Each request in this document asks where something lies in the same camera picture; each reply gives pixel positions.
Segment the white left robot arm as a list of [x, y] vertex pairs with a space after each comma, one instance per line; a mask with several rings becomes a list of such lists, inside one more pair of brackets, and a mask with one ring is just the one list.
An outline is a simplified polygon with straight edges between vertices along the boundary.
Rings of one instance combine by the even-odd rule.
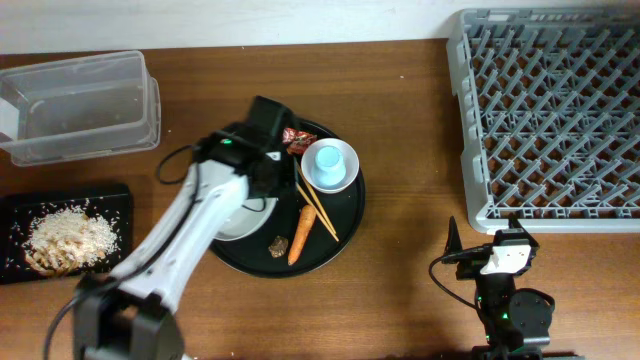
[[275, 197], [292, 179], [281, 125], [233, 123], [191, 146], [174, 202], [143, 242], [104, 279], [76, 288], [76, 359], [183, 359], [175, 314], [186, 285], [224, 223], [251, 198]]

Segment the rice and noodle scraps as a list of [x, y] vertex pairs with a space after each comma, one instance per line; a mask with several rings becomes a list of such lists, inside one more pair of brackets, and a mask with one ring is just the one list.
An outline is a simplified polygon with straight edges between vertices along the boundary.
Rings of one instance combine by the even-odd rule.
[[24, 258], [39, 275], [61, 277], [108, 263], [120, 250], [119, 240], [111, 221], [73, 206], [31, 221]]

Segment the orange carrot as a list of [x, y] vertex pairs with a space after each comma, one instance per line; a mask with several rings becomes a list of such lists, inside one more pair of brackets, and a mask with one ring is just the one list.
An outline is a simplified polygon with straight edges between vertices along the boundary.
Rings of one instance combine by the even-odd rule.
[[315, 219], [315, 210], [311, 206], [305, 205], [300, 212], [294, 239], [288, 254], [287, 263], [289, 266], [294, 265], [301, 256], [302, 250], [314, 225]]

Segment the red snack wrapper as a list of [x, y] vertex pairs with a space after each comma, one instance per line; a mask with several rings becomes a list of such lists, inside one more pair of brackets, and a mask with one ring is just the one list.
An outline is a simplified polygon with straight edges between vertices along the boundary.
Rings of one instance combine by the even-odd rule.
[[303, 155], [317, 140], [316, 135], [293, 128], [285, 128], [282, 134], [282, 143], [287, 146], [290, 155]]

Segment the brown food chunk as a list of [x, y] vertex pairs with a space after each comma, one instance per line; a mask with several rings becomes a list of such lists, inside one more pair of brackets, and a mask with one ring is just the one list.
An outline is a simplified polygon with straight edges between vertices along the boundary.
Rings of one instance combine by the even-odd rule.
[[286, 254], [289, 246], [289, 240], [282, 236], [277, 236], [269, 245], [268, 251], [273, 258], [279, 258]]

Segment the white plate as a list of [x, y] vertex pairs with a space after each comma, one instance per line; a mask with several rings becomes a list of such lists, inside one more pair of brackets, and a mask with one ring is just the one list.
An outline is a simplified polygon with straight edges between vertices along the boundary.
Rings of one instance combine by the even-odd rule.
[[226, 220], [215, 240], [235, 241], [253, 234], [266, 223], [277, 203], [277, 198], [246, 200], [241, 208]]

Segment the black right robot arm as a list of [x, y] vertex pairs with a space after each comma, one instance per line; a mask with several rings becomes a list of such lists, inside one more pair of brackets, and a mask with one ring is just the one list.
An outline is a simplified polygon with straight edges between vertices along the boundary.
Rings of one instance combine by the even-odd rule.
[[487, 344], [475, 346], [478, 360], [545, 359], [549, 328], [555, 310], [550, 295], [531, 288], [518, 289], [515, 279], [532, 265], [539, 243], [514, 217], [493, 241], [462, 247], [456, 221], [449, 220], [441, 262], [456, 266], [456, 279], [472, 280], [476, 290], [471, 308], [481, 321]]

